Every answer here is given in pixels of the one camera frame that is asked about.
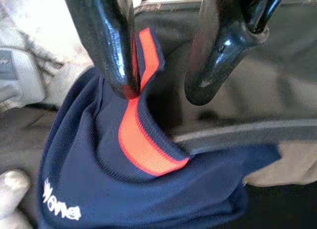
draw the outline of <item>orange stripe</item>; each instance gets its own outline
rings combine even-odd
[[[141,81],[142,89],[158,69],[159,57],[150,29],[141,31],[139,35],[146,66]],[[123,153],[132,164],[153,176],[161,176],[184,167],[188,158],[173,159],[145,132],[138,117],[138,102],[139,98],[129,101],[120,124],[118,138]]]

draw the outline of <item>navy blue fabric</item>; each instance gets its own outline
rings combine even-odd
[[[155,77],[140,96],[140,121],[167,154],[185,158],[147,109],[153,82]],[[274,144],[220,149],[196,155],[184,168],[154,177],[134,166],[120,148],[118,128],[126,108],[127,101],[112,92],[97,69],[87,71],[71,88],[43,155],[37,195],[40,228],[219,225],[247,210],[242,178],[279,159]],[[49,210],[48,202],[43,202],[45,181],[57,201],[67,208],[78,206],[79,220]]]

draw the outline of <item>orange trim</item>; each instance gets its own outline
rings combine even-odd
[[[145,59],[145,71],[141,89],[159,67],[159,57],[149,28],[140,32],[140,40]],[[118,138],[125,156],[140,170],[161,176],[180,169],[189,158],[175,160],[167,155],[144,130],[138,117],[139,98],[130,100],[120,124]]]

